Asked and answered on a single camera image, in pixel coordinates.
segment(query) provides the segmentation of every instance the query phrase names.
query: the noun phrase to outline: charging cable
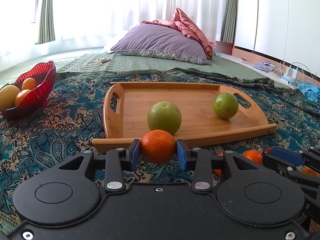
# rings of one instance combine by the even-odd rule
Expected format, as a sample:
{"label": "charging cable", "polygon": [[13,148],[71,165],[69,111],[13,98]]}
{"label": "charging cable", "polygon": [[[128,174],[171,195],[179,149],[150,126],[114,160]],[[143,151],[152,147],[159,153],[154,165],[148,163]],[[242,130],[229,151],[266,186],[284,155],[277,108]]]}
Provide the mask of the charging cable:
{"label": "charging cable", "polygon": [[87,62],[86,66],[81,66],[81,67],[78,67],[78,68],[89,68],[89,67],[95,67],[97,65],[101,66],[103,63],[106,63],[106,62],[109,62],[111,59],[110,58],[107,58],[107,57],[103,57],[103,58],[97,58],[95,61],[89,61]]}

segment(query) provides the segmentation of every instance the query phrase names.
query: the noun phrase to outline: orange fruit on blanket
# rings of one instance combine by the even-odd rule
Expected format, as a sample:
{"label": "orange fruit on blanket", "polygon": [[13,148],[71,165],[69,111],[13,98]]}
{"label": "orange fruit on blanket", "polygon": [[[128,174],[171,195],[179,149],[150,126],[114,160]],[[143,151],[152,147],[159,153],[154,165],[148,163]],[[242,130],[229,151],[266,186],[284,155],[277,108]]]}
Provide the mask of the orange fruit on blanket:
{"label": "orange fruit on blanket", "polygon": [[310,169],[309,167],[304,167],[301,170],[301,173],[305,174],[305,175],[310,175],[310,176],[315,176],[315,177],[320,178],[320,174],[318,172],[314,171],[313,169]]}
{"label": "orange fruit on blanket", "polygon": [[30,92],[30,89],[25,89],[22,90],[17,96],[16,96],[16,100],[14,101],[14,105],[17,106],[18,104],[21,103],[21,101],[23,100],[23,98]]}
{"label": "orange fruit on blanket", "polygon": [[219,176],[219,177],[222,177],[222,174],[221,174],[221,170],[214,170],[214,172]]}
{"label": "orange fruit on blanket", "polygon": [[27,78],[22,83],[22,90],[30,89],[33,90],[37,87],[37,81],[34,78]]}
{"label": "orange fruit on blanket", "polygon": [[253,162],[262,165],[262,154],[257,150],[249,150],[243,154],[244,157],[252,160]]}
{"label": "orange fruit on blanket", "polygon": [[174,137],[163,130],[153,130],[146,133],[140,140],[142,155],[154,164],[167,163],[176,151]]}

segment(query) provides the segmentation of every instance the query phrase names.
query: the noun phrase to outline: tray handle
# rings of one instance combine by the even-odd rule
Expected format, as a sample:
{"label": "tray handle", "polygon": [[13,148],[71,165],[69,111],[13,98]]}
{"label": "tray handle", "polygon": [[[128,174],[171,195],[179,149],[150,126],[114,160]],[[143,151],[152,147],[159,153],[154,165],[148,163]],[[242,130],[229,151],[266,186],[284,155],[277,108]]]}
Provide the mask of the tray handle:
{"label": "tray handle", "polygon": [[[116,112],[111,107],[112,95],[117,99]],[[106,138],[122,138],[124,88],[115,84],[109,88],[103,103],[103,127]]]}
{"label": "tray handle", "polygon": [[239,104],[239,110],[244,113],[249,119],[255,121],[258,125],[267,125],[269,124],[268,119],[266,118],[262,109],[257,105],[257,103],[252,100],[247,94],[233,87],[224,87],[224,91],[232,93],[234,95],[238,94],[243,99],[251,104],[250,108],[245,108]]}

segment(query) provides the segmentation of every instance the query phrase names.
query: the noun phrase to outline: pillow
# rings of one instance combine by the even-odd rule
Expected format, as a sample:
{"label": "pillow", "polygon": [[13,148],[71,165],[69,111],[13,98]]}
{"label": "pillow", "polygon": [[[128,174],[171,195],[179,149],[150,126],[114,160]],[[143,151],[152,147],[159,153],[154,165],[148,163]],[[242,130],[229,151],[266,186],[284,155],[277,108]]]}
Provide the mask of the pillow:
{"label": "pillow", "polygon": [[113,38],[108,40],[106,45],[103,47],[102,53],[110,53],[112,52],[111,47],[113,47],[119,40],[121,40],[128,31],[122,31],[115,35]]}
{"label": "pillow", "polygon": [[171,28],[141,24],[131,28],[126,35],[111,48],[122,55],[174,59],[210,65],[202,46],[195,40]]}

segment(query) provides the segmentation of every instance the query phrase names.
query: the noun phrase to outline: light purple clothing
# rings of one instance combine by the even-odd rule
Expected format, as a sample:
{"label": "light purple clothing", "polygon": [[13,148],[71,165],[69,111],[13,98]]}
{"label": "light purple clothing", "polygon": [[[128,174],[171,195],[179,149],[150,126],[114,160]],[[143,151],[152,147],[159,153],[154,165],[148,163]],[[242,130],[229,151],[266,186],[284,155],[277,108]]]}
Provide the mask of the light purple clothing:
{"label": "light purple clothing", "polygon": [[265,72],[273,71],[275,68],[275,66],[271,64],[271,62],[266,62],[266,61],[262,61],[260,63],[254,64],[253,66]]}

